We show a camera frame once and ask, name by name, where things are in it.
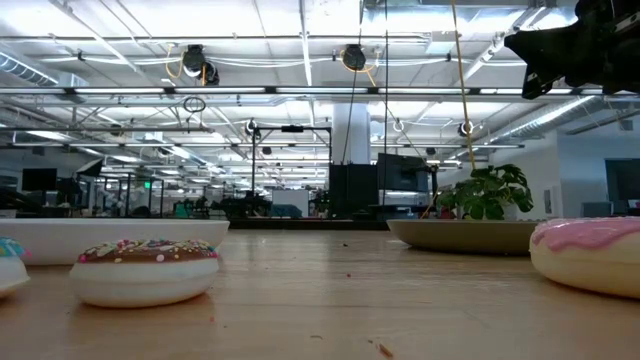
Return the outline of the black gantry frame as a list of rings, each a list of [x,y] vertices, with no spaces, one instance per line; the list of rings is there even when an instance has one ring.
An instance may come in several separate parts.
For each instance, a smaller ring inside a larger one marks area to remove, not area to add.
[[[312,163],[314,165],[324,164],[330,166],[333,163],[333,146],[331,144],[333,140],[331,127],[317,127],[317,126],[302,126],[302,125],[282,125],[282,126],[258,126],[253,124],[253,128],[250,130],[251,134],[251,194],[256,195],[256,150],[262,146],[262,142],[266,140],[274,131],[281,133],[303,133],[305,131],[311,132],[317,140],[328,149],[328,158],[319,159],[315,158],[300,158],[300,159],[263,159],[262,162],[272,167],[280,168],[284,164],[295,164],[301,166],[303,163]]]

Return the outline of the chocolate sprinkled donut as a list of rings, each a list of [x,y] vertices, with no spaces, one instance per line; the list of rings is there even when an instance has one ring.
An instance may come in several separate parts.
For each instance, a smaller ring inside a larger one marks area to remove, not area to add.
[[[201,240],[119,240],[86,249],[69,272],[84,303],[111,308],[173,304],[206,292],[219,269]]]

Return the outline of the long ceiling light bar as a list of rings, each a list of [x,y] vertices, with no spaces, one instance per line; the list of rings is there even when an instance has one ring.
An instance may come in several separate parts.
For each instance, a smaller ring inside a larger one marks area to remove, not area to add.
[[[0,95],[505,95],[522,96],[517,88],[454,87],[329,87],[329,86],[234,86],[234,87],[0,87]]]

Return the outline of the tan round plate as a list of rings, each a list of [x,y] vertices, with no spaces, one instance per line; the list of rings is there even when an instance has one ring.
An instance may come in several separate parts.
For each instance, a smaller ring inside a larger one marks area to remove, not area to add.
[[[527,256],[535,221],[388,220],[391,233],[404,243],[433,252]]]

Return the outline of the pink frosted donut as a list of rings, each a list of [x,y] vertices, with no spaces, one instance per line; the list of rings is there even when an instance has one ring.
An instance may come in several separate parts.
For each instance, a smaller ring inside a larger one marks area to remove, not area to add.
[[[559,284],[640,299],[640,217],[549,220],[535,227],[529,253]]]

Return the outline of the silver air duct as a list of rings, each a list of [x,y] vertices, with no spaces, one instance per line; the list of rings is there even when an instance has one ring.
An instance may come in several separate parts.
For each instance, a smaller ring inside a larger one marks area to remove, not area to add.
[[[577,0],[366,0],[363,28],[391,33],[462,34],[565,27]]]

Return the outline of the green potted plant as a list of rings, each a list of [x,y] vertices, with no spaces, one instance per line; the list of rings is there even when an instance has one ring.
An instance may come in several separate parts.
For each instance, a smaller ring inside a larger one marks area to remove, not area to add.
[[[474,220],[504,220],[510,205],[524,213],[534,207],[526,176],[513,164],[472,170],[468,179],[441,190],[436,204]]]

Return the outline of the white round plate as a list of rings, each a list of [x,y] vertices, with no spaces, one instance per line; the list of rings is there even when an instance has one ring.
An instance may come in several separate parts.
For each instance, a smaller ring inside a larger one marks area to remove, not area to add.
[[[117,240],[203,240],[217,247],[227,233],[224,220],[153,218],[5,218],[0,236],[31,254],[27,265],[71,265],[84,250]]]

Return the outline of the small blue frosted donut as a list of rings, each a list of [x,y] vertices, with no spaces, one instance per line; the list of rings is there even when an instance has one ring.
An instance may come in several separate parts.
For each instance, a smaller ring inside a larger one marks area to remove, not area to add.
[[[16,240],[0,237],[0,299],[11,295],[30,280],[22,260],[30,255]]]

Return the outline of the black cabinet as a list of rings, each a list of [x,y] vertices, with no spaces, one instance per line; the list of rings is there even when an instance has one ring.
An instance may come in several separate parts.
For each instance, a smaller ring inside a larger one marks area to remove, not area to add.
[[[332,217],[351,218],[368,213],[379,202],[377,166],[366,164],[329,167],[329,208]]]

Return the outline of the grey box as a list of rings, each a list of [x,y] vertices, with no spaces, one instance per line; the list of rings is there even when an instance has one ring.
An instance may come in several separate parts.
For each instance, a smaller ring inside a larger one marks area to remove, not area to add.
[[[610,217],[613,214],[611,202],[583,202],[581,216],[584,218]]]

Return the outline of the white board panel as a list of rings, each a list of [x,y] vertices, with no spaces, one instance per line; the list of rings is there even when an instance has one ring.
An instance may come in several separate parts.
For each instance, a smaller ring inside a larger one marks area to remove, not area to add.
[[[273,190],[272,217],[304,218],[309,215],[308,190]]]

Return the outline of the black lamp shade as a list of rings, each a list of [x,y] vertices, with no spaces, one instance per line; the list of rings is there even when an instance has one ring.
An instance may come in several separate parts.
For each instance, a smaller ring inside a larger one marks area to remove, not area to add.
[[[103,159],[92,160],[81,166],[75,174],[78,176],[98,177],[104,164]]]

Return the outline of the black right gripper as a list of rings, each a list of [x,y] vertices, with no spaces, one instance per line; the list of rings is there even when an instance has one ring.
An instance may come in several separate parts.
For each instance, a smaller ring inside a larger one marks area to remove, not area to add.
[[[519,31],[504,40],[527,65],[522,97],[547,94],[569,68],[572,87],[595,84],[606,94],[640,94],[640,0],[578,0],[577,22],[565,27]]]

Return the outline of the dark office machine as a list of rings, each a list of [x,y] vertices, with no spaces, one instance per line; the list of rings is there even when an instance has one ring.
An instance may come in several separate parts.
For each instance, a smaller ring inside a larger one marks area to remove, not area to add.
[[[376,167],[381,205],[429,204],[431,167],[423,158],[379,153]]]

